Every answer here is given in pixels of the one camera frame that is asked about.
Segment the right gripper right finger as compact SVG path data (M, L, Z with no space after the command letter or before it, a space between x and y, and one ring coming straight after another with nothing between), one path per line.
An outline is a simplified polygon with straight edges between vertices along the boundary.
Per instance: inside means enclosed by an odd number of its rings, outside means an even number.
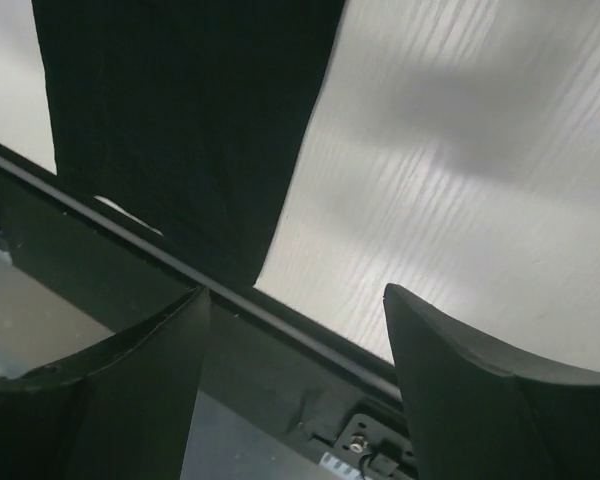
M600 479L600 372L466 325L405 288L383 298L423 479Z

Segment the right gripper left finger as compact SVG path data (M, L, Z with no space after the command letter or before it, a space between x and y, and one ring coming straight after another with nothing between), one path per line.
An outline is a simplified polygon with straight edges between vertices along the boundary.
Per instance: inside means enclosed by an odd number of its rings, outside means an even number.
M61 360L0 378L0 479L177 479L211 323L197 288Z

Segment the black t shirt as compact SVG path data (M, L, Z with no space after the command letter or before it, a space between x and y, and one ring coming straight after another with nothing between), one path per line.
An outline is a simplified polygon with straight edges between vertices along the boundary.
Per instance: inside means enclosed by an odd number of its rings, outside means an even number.
M59 180L252 285L343 13L340 1L36 1Z

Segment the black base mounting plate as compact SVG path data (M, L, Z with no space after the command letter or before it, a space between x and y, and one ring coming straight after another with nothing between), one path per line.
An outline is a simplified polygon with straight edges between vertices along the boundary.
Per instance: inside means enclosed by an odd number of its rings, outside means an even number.
M0 145L0 256L61 300L36 315L35 360L15 379L137 325L197 288L211 323L196 400L207 395L312 462L365 479L415 479L416 457L394 369L263 295L220 283L173 257L147 228L75 196Z

